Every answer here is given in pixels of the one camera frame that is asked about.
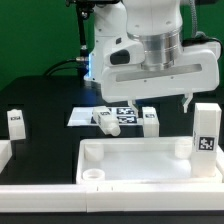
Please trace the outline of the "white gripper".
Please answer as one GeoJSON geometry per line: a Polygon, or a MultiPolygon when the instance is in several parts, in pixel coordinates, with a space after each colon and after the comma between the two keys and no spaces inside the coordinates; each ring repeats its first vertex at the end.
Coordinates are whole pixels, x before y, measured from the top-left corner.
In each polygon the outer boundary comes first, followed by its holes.
{"type": "Polygon", "coordinates": [[[184,95],[183,111],[193,99],[193,93],[214,90],[219,85],[218,42],[185,47],[170,68],[149,71],[140,65],[106,67],[102,74],[101,93],[107,102],[128,101],[138,117],[135,100],[184,95]]]}

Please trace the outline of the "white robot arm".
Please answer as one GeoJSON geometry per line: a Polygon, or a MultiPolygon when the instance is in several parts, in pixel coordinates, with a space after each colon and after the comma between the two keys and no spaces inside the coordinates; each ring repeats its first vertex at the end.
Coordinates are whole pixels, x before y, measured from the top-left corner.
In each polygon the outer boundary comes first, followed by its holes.
{"type": "Polygon", "coordinates": [[[197,30],[182,38],[180,7],[195,0],[117,0],[95,7],[95,47],[87,81],[99,85],[108,102],[193,95],[219,85],[222,44],[197,30]]]}

